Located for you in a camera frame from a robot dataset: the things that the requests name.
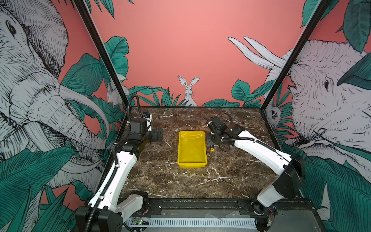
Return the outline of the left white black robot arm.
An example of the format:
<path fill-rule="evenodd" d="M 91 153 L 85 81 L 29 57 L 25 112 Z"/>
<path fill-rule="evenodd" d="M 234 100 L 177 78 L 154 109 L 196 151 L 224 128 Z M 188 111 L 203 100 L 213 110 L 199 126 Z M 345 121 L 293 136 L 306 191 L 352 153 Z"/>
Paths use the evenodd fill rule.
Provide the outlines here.
<path fill-rule="evenodd" d="M 150 141 L 162 140 L 162 129 L 152 128 L 152 115 L 145 112 L 130 121 L 128 135 L 114 144 L 113 163 L 99 190 L 86 206 L 75 213 L 76 232 L 120 232 L 134 213 L 145 213 L 148 194 L 137 191 L 119 203 L 128 174 Z"/>

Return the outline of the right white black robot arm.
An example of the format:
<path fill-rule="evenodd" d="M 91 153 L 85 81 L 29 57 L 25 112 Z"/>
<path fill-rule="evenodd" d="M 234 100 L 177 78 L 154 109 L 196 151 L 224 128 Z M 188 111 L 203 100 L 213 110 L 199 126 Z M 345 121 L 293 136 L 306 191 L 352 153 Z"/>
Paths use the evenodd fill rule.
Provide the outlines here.
<path fill-rule="evenodd" d="M 207 145 L 233 145 L 251 154 L 278 175 L 272 184 L 253 198 L 251 205 L 256 213 L 263 214 L 277 201 L 299 194 L 305 176 L 304 160 L 300 155 L 292 156 L 277 150 L 234 122 L 225 124 L 218 116 L 209 119 L 207 127 L 210 129 L 206 135 Z"/>

